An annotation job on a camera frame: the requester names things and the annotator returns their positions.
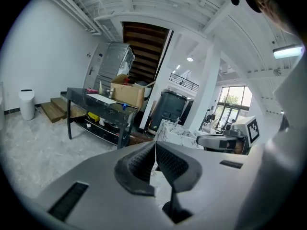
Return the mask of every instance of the white floor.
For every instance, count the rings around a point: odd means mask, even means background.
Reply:
[[[13,188],[30,198],[83,160],[116,149],[74,123],[69,140],[66,120],[52,124],[43,112],[36,111],[30,121],[23,120],[19,112],[5,117],[1,163]],[[151,185],[162,207],[170,199],[171,187],[161,172],[154,171]]]

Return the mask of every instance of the wooden stairs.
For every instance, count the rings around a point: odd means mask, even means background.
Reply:
[[[67,102],[61,98],[51,98],[50,102],[42,103],[42,109],[52,123],[67,117]],[[76,105],[71,105],[71,117],[84,116],[86,111]]]
[[[129,72],[132,80],[146,83],[155,81],[168,31],[150,24],[123,23],[123,42],[130,44],[135,55]]]

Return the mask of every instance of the fluorescent light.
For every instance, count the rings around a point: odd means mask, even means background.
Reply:
[[[292,56],[300,56],[303,53],[304,47],[300,45],[290,45],[286,47],[276,48],[273,50],[275,59],[282,59]]]

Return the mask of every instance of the desk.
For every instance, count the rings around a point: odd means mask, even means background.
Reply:
[[[71,123],[74,122],[93,135],[117,145],[117,149],[126,146],[129,141],[132,124],[138,109],[128,106],[125,110],[123,110],[120,103],[106,104],[87,94],[91,93],[86,89],[67,88],[67,130],[69,139],[71,139]],[[94,123],[94,121],[85,116],[72,118],[70,115],[71,102],[74,102],[76,105],[80,106],[86,111],[113,123],[119,128],[119,133],[114,132],[108,127]],[[130,127],[127,131],[126,127],[128,124],[130,124]]]

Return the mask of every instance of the white door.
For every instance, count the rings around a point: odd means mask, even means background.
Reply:
[[[102,60],[105,56],[106,50],[109,47],[109,43],[98,44],[94,54],[92,55],[91,62],[87,69],[87,73],[84,80],[84,88],[93,88],[99,69],[101,67]]]

